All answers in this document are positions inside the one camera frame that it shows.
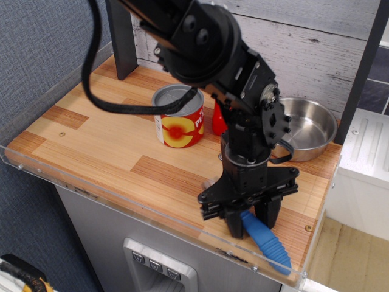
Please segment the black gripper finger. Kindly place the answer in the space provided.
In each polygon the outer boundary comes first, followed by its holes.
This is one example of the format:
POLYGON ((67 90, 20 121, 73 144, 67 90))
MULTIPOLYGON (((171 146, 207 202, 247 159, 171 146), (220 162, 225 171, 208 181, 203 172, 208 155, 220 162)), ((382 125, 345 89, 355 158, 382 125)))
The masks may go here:
POLYGON ((281 196, 271 198, 269 201, 255 204, 255 215, 269 229, 272 229, 278 218, 281 208, 281 196))
POLYGON ((235 210, 227 211, 225 215, 225 222, 233 238, 243 238, 244 228, 240 212, 235 210))

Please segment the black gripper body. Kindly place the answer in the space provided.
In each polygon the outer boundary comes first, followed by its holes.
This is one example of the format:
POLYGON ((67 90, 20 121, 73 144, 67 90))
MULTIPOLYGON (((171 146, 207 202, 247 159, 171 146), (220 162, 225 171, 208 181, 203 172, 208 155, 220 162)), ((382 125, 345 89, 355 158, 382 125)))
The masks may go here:
POLYGON ((226 218, 257 204, 281 201, 297 192, 296 179, 300 172, 295 167, 235 165, 223 160, 223 172, 216 182, 208 182, 198 196, 204 220, 226 218))

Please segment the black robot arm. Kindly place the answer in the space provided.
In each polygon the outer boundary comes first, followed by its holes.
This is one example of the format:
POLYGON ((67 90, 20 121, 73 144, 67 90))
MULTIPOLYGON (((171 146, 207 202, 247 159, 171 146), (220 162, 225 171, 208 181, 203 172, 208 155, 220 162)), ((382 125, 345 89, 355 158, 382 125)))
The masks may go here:
POLYGON ((283 140, 291 118, 280 102, 275 74, 241 37, 224 7, 198 1, 123 1, 157 40, 159 63, 181 83, 200 88, 221 109, 222 175, 198 201, 204 219, 226 221, 243 236, 241 213, 254 208, 272 228, 282 197, 297 191, 296 169, 283 167, 294 150, 283 140))

